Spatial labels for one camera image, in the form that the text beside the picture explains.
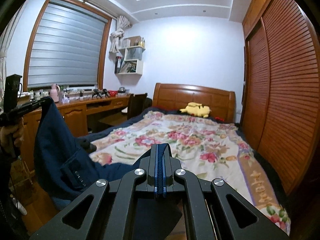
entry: wooden chair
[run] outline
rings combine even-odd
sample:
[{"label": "wooden chair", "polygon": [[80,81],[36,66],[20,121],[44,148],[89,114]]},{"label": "wooden chair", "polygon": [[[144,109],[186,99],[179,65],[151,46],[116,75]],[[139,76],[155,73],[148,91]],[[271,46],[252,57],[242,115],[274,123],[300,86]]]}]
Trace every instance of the wooden chair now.
[{"label": "wooden chair", "polygon": [[123,114],[121,112],[109,115],[99,120],[99,122],[105,123],[110,126],[119,125],[128,119],[138,116],[143,112],[144,102],[147,99],[147,93],[135,95],[131,94],[128,101],[128,112]]}]

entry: blanket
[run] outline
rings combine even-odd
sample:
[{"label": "blanket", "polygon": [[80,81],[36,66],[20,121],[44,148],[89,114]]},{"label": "blanket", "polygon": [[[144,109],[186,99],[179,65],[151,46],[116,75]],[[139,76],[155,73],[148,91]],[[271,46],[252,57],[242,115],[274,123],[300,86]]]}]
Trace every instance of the blanket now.
[{"label": "blanket", "polygon": [[131,126],[113,130],[93,142],[90,154],[101,165],[133,164],[152,144],[169,143],[172,156],[198,178],[225,180],[273,223],[290,232],[290,219],[279,204],[252,148],[236,133],[234,124],[188,115],[149,111]]}]

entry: red basket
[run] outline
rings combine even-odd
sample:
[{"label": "red basket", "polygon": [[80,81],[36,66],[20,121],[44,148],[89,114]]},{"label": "red basket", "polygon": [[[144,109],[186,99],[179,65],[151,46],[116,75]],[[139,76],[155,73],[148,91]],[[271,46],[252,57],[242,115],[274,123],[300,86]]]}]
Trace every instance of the red basket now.
[{"label": "red basket", "polygon": [[118,94],[118,91],[116,90],[109,90],[108,92],[111,97],[115,97]]}]

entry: gray roller blind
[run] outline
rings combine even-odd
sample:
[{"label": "gray roller blind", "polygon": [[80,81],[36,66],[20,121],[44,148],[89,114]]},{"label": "gray roller blind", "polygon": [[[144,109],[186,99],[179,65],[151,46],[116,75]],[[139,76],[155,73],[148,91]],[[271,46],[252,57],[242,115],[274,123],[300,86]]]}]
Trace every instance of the gray roller blind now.
[{"label": "gray roller blind", "polygon": [[79,6],[50,0],[33,43],[28,87],[96,84],[107,21]]}]

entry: triangular cutout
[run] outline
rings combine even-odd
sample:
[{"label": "triangular cutout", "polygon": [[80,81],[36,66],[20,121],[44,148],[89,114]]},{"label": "triangular cutout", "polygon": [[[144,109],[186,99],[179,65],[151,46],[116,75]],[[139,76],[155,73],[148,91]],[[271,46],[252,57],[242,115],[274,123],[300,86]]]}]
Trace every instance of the triangular cutout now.
[{"label": "triangular cutout", "polygon": [[227,194],[226,198],[240,228],[245,228],[258,221],[258,218],[233,195]]},{"label": "triangular cutout", "polygon": [[93,199],[93,195],[88,195],[84,200],[82,200],[79,203],[79,205],[77,205],[73,210],[71,210],[67,215],[65,215],[62,218],[62,222],[75,229],[80,229]]}]

